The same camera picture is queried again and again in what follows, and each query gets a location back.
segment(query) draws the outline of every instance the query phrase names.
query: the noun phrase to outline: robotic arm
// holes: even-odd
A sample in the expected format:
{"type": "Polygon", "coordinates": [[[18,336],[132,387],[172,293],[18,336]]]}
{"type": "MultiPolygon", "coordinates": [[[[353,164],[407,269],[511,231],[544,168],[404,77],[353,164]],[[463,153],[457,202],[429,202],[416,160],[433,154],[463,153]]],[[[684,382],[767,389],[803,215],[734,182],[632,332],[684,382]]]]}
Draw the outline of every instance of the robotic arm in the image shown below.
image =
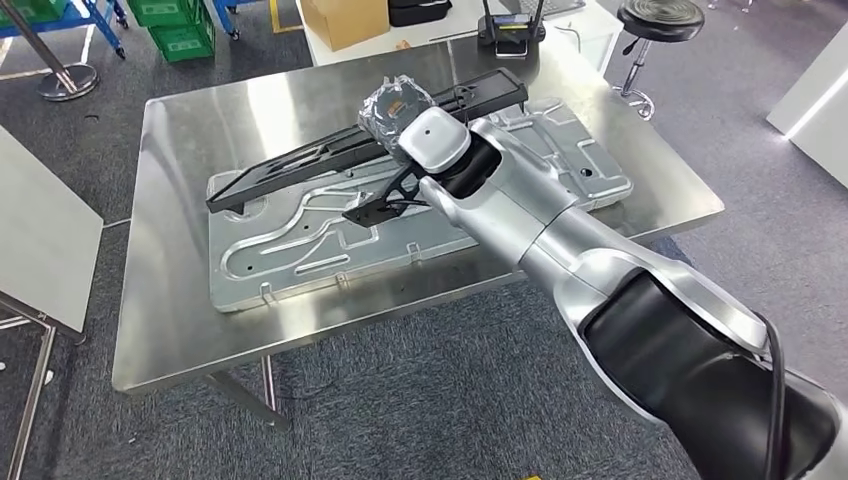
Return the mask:
{"type": "Polygon", "coordinates": [[[433,107],[399,145],[428,203],[544,288],[603,384],[667,424],[704,479],[848,478],[848,411],[784,378],[771,327],[727,292],[575,207],[550,165],[485,119],[433,107]]]}

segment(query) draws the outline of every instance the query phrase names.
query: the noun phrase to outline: aluminum plate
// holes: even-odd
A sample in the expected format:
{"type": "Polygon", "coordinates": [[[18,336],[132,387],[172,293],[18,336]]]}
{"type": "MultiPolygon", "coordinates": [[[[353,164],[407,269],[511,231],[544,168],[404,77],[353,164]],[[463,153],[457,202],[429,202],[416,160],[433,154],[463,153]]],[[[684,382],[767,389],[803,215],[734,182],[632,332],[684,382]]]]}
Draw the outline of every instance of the aluminum plate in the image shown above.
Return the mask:
{"type": "MultiPolygon", "coordinates": [[[[560,181],[593,210],[632,190],[621,168],[557,99],[510,107],[489,117],[560,171],[560,181]]],[[[476,244],[429,207],[371,228],[342,212],[379,190],[397,172],[389,157],[327,173],[245,205],[243,215],[209,215],[209,283],[222,312],[246,310],[358,276],[398,268],[476,244]]],[[[211,196],[239,171],[209,179],[211,196]]]]}

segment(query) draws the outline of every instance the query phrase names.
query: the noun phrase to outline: black plastic tray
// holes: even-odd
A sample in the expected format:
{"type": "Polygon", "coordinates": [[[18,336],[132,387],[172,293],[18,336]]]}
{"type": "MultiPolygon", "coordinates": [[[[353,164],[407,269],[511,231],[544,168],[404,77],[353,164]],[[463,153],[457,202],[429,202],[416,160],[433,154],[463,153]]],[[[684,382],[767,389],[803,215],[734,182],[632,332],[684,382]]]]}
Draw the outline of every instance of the black plastic tray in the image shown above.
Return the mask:
{"type": "MultiPolygon", "coordinates": [[[[527,88],[505,68],[462,82],[433,97],[457,120],[468,122],[527,101],[527,88]]],[[[212,213],[242,214],[244,204],[330,171],[342,171],[388,155],[368,132],[352,125],[245,170],[206,200],[212,213]]]]}

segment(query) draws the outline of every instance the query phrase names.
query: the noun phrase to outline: green crate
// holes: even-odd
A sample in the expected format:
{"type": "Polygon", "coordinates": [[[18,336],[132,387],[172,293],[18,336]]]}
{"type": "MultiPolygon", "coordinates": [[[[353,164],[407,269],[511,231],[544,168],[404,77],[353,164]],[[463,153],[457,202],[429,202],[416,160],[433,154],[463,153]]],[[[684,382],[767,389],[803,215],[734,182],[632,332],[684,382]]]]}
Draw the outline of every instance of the green crate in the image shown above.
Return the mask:
{"type": "MultiPolygon", "coordinates": [[[[59,20],[68,7],[68,0],[12,0],[28,23],[42,23],[59,20]]],[[[12,25],[12,19],[0,10],[0,27],[12,25]]]]}
{"type": "Polygon", "coordinates": [[[215,55],[215,26],[202,0],[197,2],[196,12],[191,24],[148,29],[165,60],[179,62],[215,55]]]}
{"type": "Polygon", "coordinates": [[[198,2],[203,3],[203,0],[127,0],[135,20],[142,27],[193,23],[198,2]]]}

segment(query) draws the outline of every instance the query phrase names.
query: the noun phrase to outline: carpet floor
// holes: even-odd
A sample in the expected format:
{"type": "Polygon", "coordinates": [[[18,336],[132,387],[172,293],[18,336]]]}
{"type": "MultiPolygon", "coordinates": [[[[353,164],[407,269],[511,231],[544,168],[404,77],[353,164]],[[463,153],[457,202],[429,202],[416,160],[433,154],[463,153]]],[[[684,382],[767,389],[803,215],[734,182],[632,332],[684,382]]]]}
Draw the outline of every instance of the carpet floor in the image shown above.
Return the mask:
{"type": "MultiPolygon", "coordinates": [[[[278,3],[283,23],[293,21],[293,2],[278,3]]],[[[133,24],[120,32],[121,61],[95,32],[96,95],[52,105],[36,97],[37,77],[3,80],[0,124],[107,224],[126,219],[147,99],[310,65],[302,32],[272,35],[266,4],[240,10],[241,40],[219,35],[214,60],[169,65],[133,24]]],[[[848,307],[848,268],[839,268],[848,259],[837,248],[848,222],[835,220],[848,200],[763,121],[848,8],[770,0],[744,15],[728,0],[707,14],[695,40],[652,49],[640,79],[658,106],[656,128],[728,208],[678,241],[784,329],[793,365],[848,398],[838,373],[848,331],[834,320],[848,307]]],[[[629,41],[622,35],[618,50],[629,41]]],[[[33,65],[19,47],[0,74],[33,65]]],[[[630,61],[616,55],[607,78],[623,79],[630,61]]],[[[592,380],[552,305],[526,282],[276,355],[281,409],[294,419],[286,434],[200,383],[122,396],[110,375],[128,230],[104,230],[89,341],[57,341],[24,478],[697,477],[670,432],[637,422],[592,380]]],[[[684,258],[671,240],[654,248],[684,258]]],[[[37,351],[36,329],[0,332],[0,469],[37,351]]],[[[258,365],[232,374],[260,393],[258,365]]]]}

